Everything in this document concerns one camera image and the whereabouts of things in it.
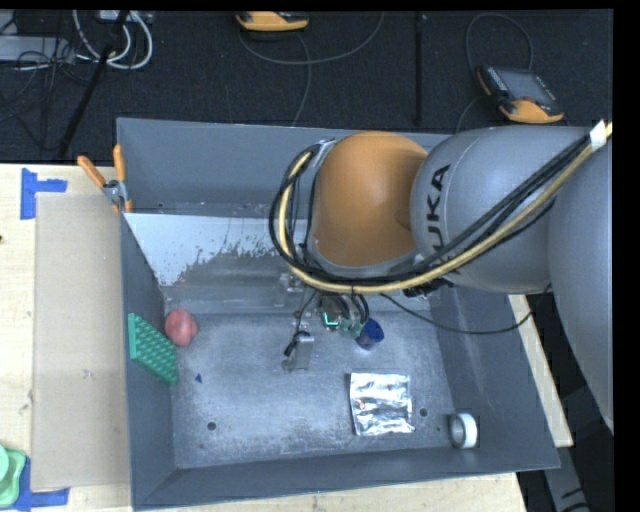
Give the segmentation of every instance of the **crumpled foil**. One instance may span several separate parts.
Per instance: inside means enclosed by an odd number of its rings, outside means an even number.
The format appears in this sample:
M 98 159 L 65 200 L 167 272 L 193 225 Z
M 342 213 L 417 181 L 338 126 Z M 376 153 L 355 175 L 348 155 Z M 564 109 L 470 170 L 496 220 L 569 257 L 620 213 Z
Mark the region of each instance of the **crumpled foil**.
M 352 373 L 350 381 L 351 414 L 357 435 L 415 431 L 411 425 L 408 375 Z

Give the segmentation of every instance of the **blue tape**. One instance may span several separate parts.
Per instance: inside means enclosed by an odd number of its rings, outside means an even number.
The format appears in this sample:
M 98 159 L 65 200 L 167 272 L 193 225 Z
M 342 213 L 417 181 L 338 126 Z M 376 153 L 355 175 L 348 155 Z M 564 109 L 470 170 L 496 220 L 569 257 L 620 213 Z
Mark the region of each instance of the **blue tape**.
M 37 192 L 65 192 L 67 182 L 65 180 L 38 181 L 38 175 L 26 167 L 22 169 L 22 190 L 20 195 L 20 218 L 33 219 L 36 216 Z
M 31 492 L 31 460 L 27 457 L 20 474 L 20 494 L 10 509 L 29 512 L 34 507 L 55 507 L 66 505 L 69 501 L 69 489 L 58 491 Z

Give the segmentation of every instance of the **green object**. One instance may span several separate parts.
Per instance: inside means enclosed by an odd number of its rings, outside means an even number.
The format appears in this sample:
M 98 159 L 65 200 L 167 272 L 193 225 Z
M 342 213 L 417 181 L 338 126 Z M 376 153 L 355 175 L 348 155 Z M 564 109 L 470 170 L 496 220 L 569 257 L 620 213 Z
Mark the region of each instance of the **green object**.
M 20 495 L 20 474 L 27 456 L 0 445 L 0 507 L 13 505 Z
M 135 313 L 129 313 L 129 357 L 172 386 L 178 381 L 175 346 Z

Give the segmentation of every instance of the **green plastic grid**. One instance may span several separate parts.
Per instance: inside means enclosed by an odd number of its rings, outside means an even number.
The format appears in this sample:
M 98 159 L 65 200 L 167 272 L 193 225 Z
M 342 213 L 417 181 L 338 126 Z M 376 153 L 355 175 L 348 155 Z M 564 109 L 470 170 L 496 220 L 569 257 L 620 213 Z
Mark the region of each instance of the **green plastic grid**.
M 129 313 L 129 357 L 172 386 L 178 381 L 175 346 L 145 320 Z

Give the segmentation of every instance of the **black device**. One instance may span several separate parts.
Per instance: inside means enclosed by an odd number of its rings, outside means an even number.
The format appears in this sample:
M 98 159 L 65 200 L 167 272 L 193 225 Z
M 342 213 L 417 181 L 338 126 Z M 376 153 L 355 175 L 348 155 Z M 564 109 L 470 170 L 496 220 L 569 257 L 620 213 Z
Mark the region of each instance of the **black device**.
M 564 117 L 558 100 L 534 71 L 482 65 L 476 68 L 476 77 L 496 108 L 511 121 L 546 124 Z

